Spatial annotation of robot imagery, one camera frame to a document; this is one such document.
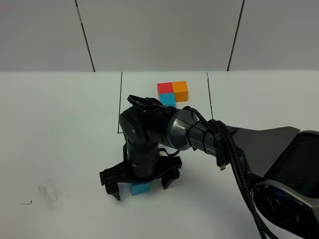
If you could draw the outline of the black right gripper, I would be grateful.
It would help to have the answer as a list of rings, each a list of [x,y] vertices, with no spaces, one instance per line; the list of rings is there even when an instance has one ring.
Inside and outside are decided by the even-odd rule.
[[[179,156],[159,156],[159,144],[149,141],[133,145],[126,142],[123,146],[124,159],[114,167],[100,172],[101,184],[107,194],[120,200],[118,183],[149,183],[161,180],[164,190],[179,178],[181,158]]]

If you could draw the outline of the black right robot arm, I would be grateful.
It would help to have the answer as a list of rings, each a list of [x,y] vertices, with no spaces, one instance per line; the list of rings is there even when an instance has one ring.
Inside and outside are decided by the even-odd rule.
[[[166,189],[180,176],[178,153],[201,150],[224,170],[231,165],[261,238],[275,235],[265,220],[304,239],[319,236],[319,134],[286,126],[252,130],[206,120],[196,109],[164,106],[155,98],[128,96],[119,116],[123,161],[100,173],[109,195],[119,183],[156,179]]]

